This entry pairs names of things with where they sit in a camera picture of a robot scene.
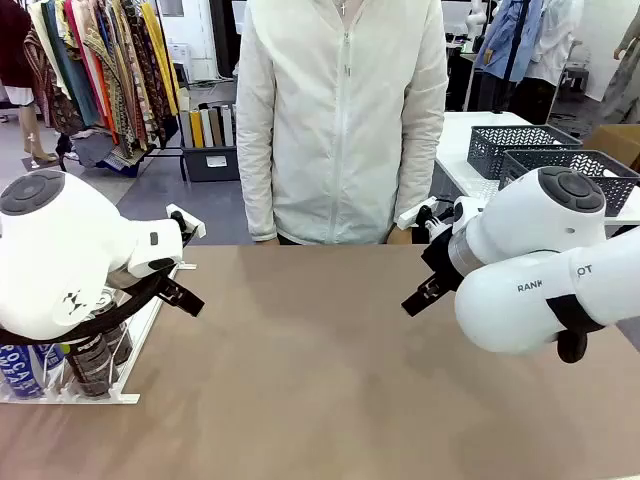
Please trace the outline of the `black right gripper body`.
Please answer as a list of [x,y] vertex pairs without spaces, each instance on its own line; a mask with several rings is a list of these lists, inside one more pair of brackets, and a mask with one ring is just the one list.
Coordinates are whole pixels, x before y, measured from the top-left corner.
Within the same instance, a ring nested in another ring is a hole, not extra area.
[[460,285],[460,273],[454,267],[449,257],[448,247],[452,239],[451,232],[443,232],[430,241],[421,255],[423,261],[431,269],[431,276],[446,276],[453,282],[452,290],[456,291]]

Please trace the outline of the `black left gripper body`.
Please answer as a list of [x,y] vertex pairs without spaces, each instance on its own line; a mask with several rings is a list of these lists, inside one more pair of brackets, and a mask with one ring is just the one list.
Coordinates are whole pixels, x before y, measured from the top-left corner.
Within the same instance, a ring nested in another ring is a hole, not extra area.
[[160,299],[181,299],[182,287],[174,280],[177,265],[172,264],[155,272],[151,278],[153,295]]

